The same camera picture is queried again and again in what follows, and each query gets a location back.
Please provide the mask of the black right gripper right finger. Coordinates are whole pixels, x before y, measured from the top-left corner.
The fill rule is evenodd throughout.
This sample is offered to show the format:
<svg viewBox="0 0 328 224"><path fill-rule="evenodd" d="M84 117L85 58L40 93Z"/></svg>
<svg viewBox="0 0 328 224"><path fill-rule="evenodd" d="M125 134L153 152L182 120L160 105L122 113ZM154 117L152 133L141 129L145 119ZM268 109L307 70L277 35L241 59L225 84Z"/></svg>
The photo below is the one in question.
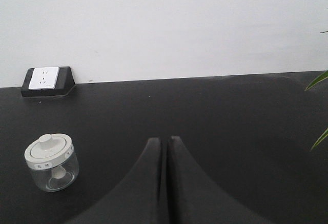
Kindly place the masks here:
<svg viewBox="0 0 328 224"><path fill-rule="evenodd" d="M167 144L166 182L171 223L269 223L210 179L179 136Z"/></svg>

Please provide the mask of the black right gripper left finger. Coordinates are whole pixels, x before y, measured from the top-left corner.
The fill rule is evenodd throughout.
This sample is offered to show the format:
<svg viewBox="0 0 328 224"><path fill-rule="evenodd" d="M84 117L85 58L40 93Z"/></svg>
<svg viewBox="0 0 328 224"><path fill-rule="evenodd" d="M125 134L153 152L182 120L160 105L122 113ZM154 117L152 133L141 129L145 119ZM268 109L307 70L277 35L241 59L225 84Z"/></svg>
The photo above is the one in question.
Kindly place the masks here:
<svg viewBox="0 0 328 224"><path fill-rule="evenodd" d="M129 173L100 201L68 223L159 223L162 143L149 138Z"/></svg>

